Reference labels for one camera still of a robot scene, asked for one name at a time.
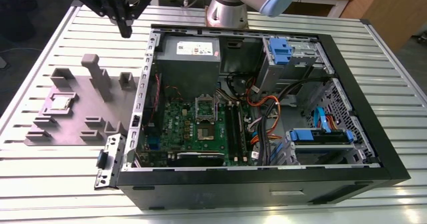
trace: metal bracket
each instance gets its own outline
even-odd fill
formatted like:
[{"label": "metal bracket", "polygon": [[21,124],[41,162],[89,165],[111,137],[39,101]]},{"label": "metal bracket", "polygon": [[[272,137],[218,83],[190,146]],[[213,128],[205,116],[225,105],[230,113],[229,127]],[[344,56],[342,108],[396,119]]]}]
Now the metal bracket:
[{"label": "metal bracket", "polygon": [[126,150],[127,138],[122,134],[109,136],[105,150],[101,150],[95,190],[117,190],[119,171]]}]

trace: blue plastic latch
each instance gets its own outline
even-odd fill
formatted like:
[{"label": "blue plastic latch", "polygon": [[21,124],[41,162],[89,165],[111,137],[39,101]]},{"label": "blue plastic latch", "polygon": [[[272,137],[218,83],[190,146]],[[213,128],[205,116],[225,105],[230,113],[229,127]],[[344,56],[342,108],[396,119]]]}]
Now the blue plastic latch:
[{"label": "blue plastic latch", "polygon": [[313,121],[314,121],[316,127],[318,126],[320,119],[321,119],[322,128],[325,129],[325,131],[328,133],[332,133],[332,129],[330,129],[329,122],[328,122],[326,111],[324,110],[324,107],[321,107],[321,106],[318,106],[314,110]]},{"label": "blue plastic latch", "polygon": [[353,143],[354,140],[356,140],[353,131],[352,131],[352,130],[348,130],[348,131],[346,131],[346,134],[348,134],[349,142]]},{"label": "blue plastic latch", "polygon": [[312,130],[294,130],[297,132],[298,140],[301,141],[313,141],[314,134]]},{"label": "blue plastic latch", "polygon": [[270,49],[277,65],[288,65],[293,57],[293,47],[284,38],[270,38]]},{"label": "blue plastic latch", "polygon": [[297,141],[300,137],[297,136],[297,132],[293,130],[290,131],[289,135],[292,136],[292,141]]}]

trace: metal chassis frame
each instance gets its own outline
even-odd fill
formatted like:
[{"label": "metal chassis frame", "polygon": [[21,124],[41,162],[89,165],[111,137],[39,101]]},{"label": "metal chassis frame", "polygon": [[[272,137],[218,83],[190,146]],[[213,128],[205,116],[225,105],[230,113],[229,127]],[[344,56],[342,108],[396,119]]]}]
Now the metal chassis frame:
[{"label": "metal chassis frame", "polygon": [[143,66],[138,98],[135,100],[133,117],[143,114],[146,92],[145,88],[149,84],[149,76],[151,71],[151,63],[154,60],[154,51],[159,44],[159,37],[167,32],[177,32],[183,35],[195,36],[235,36],[235,37],[272,37],[281,34],[290,36],[317,37],[324,46],[330,64],[336,69],[336,74],[341,80],[346,90],[350,102],[357,110],[361,119],[361,125],[366,130],[370,143],[374,145],[377,156],[381,158],[381,168],[350,168],[350,169],[300,169],[288,170],[282,175],[281,169],[246,170],[246,171],[139,171],[131,168],[134,161],[134,149],[139,142],[139,129],[142,126],[142,118],[139,118],[138,126],[130,128],[129,139],[125,150],[125,161],[121,169],[121,177],[118,179],[118,187],[121,186],[146,186],[146,185],[182,185],[182,184],[227,184],[227,183],[257,183],[257,182],[316,182],[316,181],[366,181],[384,180],[381,186],[392,186],[410,179],[409,172],[389,140],[381,122],[376,116],[373,108],[365,97],[362,89],[357,83],[356,77],[346,64],[345,58],[336,45],[330,35],[309,34],[309,33],[288,33],[284,31],[254,31],[235,30],[226,28],[194,27],[194,26],[169,26],[153,25],[154,31],[150,35],[149,46],[146,51],[146,65]]}]

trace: slotted aluminum table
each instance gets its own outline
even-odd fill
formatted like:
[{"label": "slotted aluminum table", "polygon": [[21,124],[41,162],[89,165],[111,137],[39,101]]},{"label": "slotted aluminum table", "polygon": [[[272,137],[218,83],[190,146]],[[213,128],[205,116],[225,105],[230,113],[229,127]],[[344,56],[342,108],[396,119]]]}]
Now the slotted aluminum table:
[{"label": "slotted aluminum table", "polygon": [[55,223],[421,223],[427,220],[427,99],[370,25],[354,19],[250,13],[253,29],[330,34],[350,65],[412,179],[337,205],[142,212],[122,191],[94,191],[102,146],[26,146],[55,68],[90,75],[101,56],[111,76],[141,75],[151,24],[205,26],[205,10],[151,6],[123,39],[107,18],[73,6],[0,119],[0,220]]}]

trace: floor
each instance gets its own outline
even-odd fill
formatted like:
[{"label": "floor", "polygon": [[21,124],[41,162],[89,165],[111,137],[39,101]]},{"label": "floor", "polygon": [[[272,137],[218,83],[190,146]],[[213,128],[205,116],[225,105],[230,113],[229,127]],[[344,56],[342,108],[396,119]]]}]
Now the floor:
[{"label": "floor", "polygon": [[[3,114],[14,95],[23,83],[27,74],[38,60],[41,52],[50,41],[51,35],[63,19],[74,0],[38,0],[39,8],[29,13],[31,22],[37,29],[35,36],[22,42],[11,42],[0,35],[0,58],[9,63],[7,67],[0,69],[0,115]],[[181,6],[182,0],[161,0],[161,4],[169,6]],[[199,0],[194,7],[203,7],[203,0]],[[422,90],[427,93],[427,45],[417,43],[413,38],[406,43],[397,56],[404,63],[408,71],[414,77]]]}]

